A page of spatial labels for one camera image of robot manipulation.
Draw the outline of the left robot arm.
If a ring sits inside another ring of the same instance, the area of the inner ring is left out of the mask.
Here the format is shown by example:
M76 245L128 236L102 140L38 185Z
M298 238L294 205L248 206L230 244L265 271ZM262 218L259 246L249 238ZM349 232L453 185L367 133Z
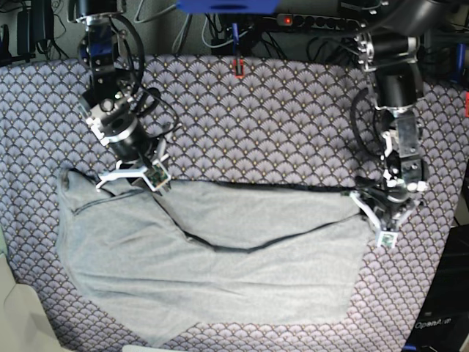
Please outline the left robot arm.
M381 1L379 18L355 33L358 63L373 82L360 92L370 95L374 110L385 118L380 154L384 170L372 186L351 197L376 230L396 232L418 207L415 194L428 188L428 166L421 128L413 112L424 97L418 67L421 36L444 19L455 1Z

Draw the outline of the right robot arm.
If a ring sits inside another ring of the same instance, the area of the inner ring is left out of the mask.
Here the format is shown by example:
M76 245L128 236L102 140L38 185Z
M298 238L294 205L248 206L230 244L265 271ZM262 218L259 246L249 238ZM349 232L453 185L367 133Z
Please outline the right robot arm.
M158 89L143 85L144 45L124 12L124 1L69 1L67 5L68 22L85 26L78 61L91 73L79 103L91 132L117 157L115 168L101 174L96 187L125 179L160 193L170 189L166 146L181 123L175 116L155 136L142 125L141 118L158 106L169 111L173 107Z

